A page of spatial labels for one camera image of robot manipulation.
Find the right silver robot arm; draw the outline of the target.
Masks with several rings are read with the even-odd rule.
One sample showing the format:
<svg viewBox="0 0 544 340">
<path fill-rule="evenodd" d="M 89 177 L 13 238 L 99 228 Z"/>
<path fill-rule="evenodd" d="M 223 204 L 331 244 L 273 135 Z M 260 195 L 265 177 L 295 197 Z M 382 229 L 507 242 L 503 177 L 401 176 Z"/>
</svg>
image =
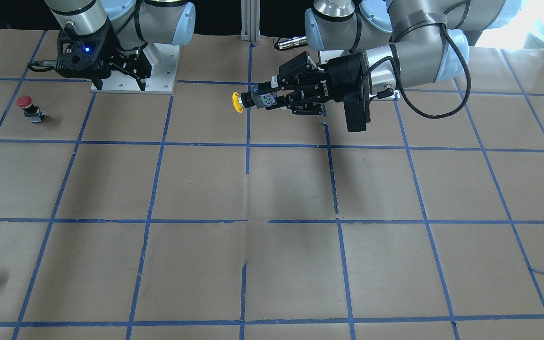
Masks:
<svg viewBox="0 0 544 340">
<path fill-rule="evenodd" d="M 170 94 L 179 50 L 194 36 L 196 8 L 187 0 L 48 0 L 61 26 L 54 70 L 86 79 L 103 93 Z"/>
</svg>

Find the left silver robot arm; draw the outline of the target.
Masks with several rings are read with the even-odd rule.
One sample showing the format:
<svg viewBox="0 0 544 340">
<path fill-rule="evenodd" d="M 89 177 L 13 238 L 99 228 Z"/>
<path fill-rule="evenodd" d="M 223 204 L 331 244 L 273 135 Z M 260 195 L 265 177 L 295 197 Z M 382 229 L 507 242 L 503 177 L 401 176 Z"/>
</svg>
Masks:
<svg viewBox="0 0 544 340">
<path fill-rule="evenodd" d="M 233 94 L 233 105 L 320 115 L 324 103 L 342 102 L 349 129 L 361 131 L 371 120 L 371 101 L 399 91 L 420 116 L 447 118 L 471 94 L 467 34 L 505 26 L 522 7 L 521 0 L 316 0 L 305 11 L 306 39 L 315 51 L 340 50 L 341 56 L 318 64 L 303 52 L 269 82 Z M 466 94 L 444 114 L 421 111 L 405 93 L 460 75 Z"/>
</svg>

